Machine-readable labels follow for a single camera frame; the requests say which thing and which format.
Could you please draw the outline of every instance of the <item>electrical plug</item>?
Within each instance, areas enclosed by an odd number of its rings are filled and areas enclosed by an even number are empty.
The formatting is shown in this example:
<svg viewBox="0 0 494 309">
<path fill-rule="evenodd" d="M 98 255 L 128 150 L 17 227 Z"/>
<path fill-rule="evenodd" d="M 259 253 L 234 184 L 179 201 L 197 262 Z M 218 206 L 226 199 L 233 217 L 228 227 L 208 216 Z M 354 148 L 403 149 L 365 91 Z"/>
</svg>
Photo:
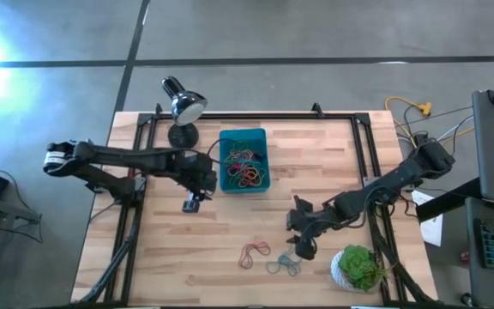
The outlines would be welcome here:
<svg viewBox="0 0 494 309">
<path fill-rule="evenodd" d="M 426 102 L 424 104 L 418 104 L 417 107 L 419 108 L 420 112 L 422 112 L 423 116 L 425 117 L 430 116 L 432 109 L 432 104 L 430 102 Z"/>
</svg>

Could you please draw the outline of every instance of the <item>blue plastic container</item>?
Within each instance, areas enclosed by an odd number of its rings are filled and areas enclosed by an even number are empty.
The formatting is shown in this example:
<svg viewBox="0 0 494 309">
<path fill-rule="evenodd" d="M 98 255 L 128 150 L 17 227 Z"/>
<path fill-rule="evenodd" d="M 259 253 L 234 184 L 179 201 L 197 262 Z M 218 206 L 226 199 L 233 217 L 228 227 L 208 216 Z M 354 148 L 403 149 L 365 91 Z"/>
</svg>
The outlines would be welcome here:
<svg viewBox="0 0 494 309">
<path fill-rule="evenodd" d="M 252 159 L 237 159 L 237 153 L 250 150 Z M 240 184 L 239 177 L 231 176 L 238 166 L 251 164 L 262 175 L 254 183 Z M 222 130 L 220 132 L 220 189 L 225 193 L 257 193 L 270 187 L 270 169 L 268 167 L 268 146 L 264 129 Z"/>
</svg>

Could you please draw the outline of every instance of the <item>concrete floor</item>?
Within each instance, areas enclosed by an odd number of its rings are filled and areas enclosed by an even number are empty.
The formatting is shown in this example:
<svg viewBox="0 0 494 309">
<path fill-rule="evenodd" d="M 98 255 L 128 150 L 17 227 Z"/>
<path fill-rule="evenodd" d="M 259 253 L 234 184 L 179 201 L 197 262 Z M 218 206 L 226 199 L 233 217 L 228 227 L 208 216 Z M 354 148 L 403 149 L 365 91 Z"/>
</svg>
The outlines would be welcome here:
<svg viewBox="0 0 494 309">
<path fill-rule="evenodd" d="M 0 61 L 125 60 L 141 3 L 0 0 Z M 422 56 L 494 56 L 494 0 L 152 0 L 136 58 Z M 104 144 L 123 75 L 123 67 L 0 69 L 0 168 L 43 214 L 45 239 L 14 237 L 7 246 L 0 308 L 69 301 L 93 194 L 79 180 L 43 174 L 45 147 L 70 138 Z M 438 114 L 494 88 L 494 62 L 142 67 L 133 70 L 124 110 L 168 106 L 159 87 L 167 75 L 221 111 L 307 110 L 315 101 L 325 110 L 374 110 L 399 95 L 432 102 Z M 393 104 L 397 118 L 404 108 Z M 470 113 L 413 130 L 438 137 Z M 427 187 L 452 189 L 477 175 L 473 134 L 458 139 L 455 157 L 453 172 Z M 440 299 L 455 303 L 469 289 L 458 262 L 467 246 L 463 209 L 447 213 L 443 229 L 443 246 L 427 250 Z"/>
</svg>

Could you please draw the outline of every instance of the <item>white paper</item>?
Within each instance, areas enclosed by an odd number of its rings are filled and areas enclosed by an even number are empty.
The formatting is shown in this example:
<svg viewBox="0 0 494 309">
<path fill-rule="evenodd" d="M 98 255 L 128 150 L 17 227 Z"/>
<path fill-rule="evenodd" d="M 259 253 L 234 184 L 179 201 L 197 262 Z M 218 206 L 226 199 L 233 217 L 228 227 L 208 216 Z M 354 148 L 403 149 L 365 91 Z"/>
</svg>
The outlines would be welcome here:
<svg viewBox="0 0 494 309">
<path fill-rule="evenodd" d="M 419 206 L 434 198 L 420 191 L 413 191 L 412 197 L 413 201 Z M 420 223 L 420 232 L 422 233 L 422 239 L 429 244 L 441 246 L 442 226 L 443 215 L 439 215 L 433 219 L 429 219 Z"/>
</svg>

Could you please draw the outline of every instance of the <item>yellow cable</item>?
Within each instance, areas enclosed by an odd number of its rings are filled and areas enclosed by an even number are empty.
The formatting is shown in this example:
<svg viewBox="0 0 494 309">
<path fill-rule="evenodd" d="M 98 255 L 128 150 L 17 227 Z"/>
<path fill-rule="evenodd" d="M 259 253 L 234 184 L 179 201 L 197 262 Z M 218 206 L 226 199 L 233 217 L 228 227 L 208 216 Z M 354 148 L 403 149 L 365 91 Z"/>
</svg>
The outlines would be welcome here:
<svg viewBox="0 0 494 309">
<path fill-rule="evenodd" d="M 456 135 L 456 137 L 458 138 L 459 136 L 463 136 L 463 135 L 465 135 L 465 134 L 467 134 L 467 133 L 469 133 L 469 132 L 471 132 L 471 131 L 473 131 L 473 127 L 472 127 L 472 128 L 470 128 L 470 129 L 464 130 L 464 131 L 463 131 L 463 132 L 461 132 L 461 133 L 458 133 L 458 134 Z M 444 139 L 442 142 L 443 142 L 443 145 L 445 145 L 446 143 L 448 143 L 448 142 L 450 142 L 450 141 L 453 141 L 453 137 L 448 137 L 448 138 Z"/>
<path fill-rule="evenodd" d="M 389 108 L 389 102 L 390 102 L 391 100 L 400 100 L 400 101 L 402 101 L 402 102 L 404 102 L 404 103 L 407 103 L 407 104 L 408 104 L 408 105 L 410 105 L 410 106 L 415 106 L 415 107 L 417 107 L 417 108 L 418 108 L 421 112 L 423 111 L 423 107 L 422 107 L 422 106 L 425 106 L 425 105 L 422 105 L 422 104 L 421 104 L 421 105 L 419 105 L 419 104 L 413 103 L 413 102 L 411 102 L 410 100 L 404 99 L 404 98 L 399 97 L 399 96 L 392 96 L 392 97 L 388 97 L 388 98 L 384 101 L 384 108 L 385 108 L 387 111 L 389 111 L 389 110 L 390 110 L 390 108 Z M 397 125 L 400 127 L 400 129 L 402 129 L 402 130 L 405 132 L 405 134 L 407 134 L 407 137 L 411 140 L 411 144 L 412 144 L 415 148 L 417 148 L 417 144 L 415 143 L 415 140 L 414 140 L 414 139 L 413 139 L 413 137 L 411 136 L 411 133 L 409 133 L 409 131 L 407 131 L 407 130 L 403 127 L 403 125 L 401 125 L 401 123 L 400 123 L 400 122 L 399 122 L 396 118 L 394 118 L 394 116 L 392 116 L 392 119 L 394 120 L 395 124 L 397 124 Z"/>
</svg>

